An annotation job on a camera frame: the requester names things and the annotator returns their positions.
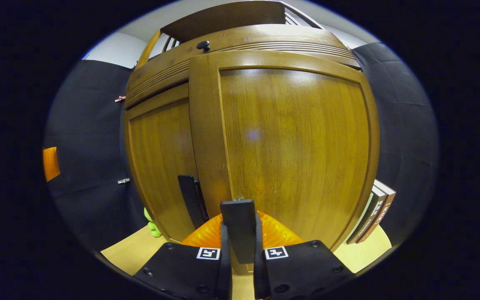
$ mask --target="orange object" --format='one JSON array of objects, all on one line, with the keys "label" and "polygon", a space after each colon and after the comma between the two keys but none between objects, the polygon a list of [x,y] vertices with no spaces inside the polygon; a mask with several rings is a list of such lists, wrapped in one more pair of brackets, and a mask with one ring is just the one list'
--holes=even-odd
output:
[{"label": "orange object", "polygon": [[44,149],[42,154],[44,156],[45,180],[48,182],[49,180],[60,175],[59,159],[57,159],[57,148],[51,147]]},{"label": "orange object", "polygon": [[[257,211],[262,224],[262,247],[272,248],[279,246],[295,245],[303,243],[297,234],[271,216]],[[205,224],[196,229],[181,244],[193,247],[221,248],[221,214],[208,220]]]}]

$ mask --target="ceiling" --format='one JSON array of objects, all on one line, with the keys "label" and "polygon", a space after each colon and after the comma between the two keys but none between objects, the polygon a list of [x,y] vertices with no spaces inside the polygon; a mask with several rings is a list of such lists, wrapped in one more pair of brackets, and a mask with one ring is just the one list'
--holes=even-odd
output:
[{"label": "ceiling", "polygon": [[[172,2],[171,4],[164,5],[141,16],[135,21],[118,29],[117,32],[128,34],[135,38],[139,38],[144,42],[148,42],[158,29],[171,22],[205,8],[230,2],[238,2],[238,0],[180,0]],[[364,42],[379,42],[375,36],[358,25],[355,25],[337,13],[334,13],[314,2],[306,0],[286,0],[285,2],[301,10],[322,25],[328,25],[339,29],[342,32],[351,34],[352,36],[363,40]]]}]

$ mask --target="green toy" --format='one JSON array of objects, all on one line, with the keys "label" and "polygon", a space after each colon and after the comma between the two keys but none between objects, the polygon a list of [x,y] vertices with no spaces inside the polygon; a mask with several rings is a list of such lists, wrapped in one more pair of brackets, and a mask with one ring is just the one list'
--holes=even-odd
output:
[{"label": "green toy", "polygon": [[151,234],[153,237],[160,237],[162,233],[160,233],[160,230],[158,230],[157,226],[153,223],[153,220],[151,220],[151,217],[149,216],[149,213],[147,213],[147,209],[145,209],[145,207],[143,208],[143,215],[149,221],[149,223],[147,223],[147,227],[151,229]]}]

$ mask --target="wooden cabinet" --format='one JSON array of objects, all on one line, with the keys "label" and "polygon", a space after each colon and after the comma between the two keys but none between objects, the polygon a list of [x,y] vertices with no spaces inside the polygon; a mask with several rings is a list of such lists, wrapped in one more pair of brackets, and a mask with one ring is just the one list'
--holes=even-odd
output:
[{"label": "wooden cabinet", "polygon": [[133,179],[165,237],[194,230],[177,181],[193,175],[210,217],[222,201],[253,199],[303,239],[337,249],[377,172],[379,125],[365,76],[268,50],[196,55],[184,74],[125,120]]}]

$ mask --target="cabinet door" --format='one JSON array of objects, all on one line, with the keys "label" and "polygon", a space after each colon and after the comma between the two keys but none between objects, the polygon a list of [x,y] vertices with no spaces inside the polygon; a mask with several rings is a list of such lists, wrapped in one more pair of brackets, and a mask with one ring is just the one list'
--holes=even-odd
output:
[{"label": "cabinet door", "polygon": [[190,62],[190,119],[210,217],[244,197],[335,250],[360,218],[379,160],[365,76],[277,51],[228,51]]},{"label": "cabinet door", "polygon": [[125,114],[127,152],[140,197],[167,239],[194,231],[177,175],[196,171],[188,83],[169,89]]}]

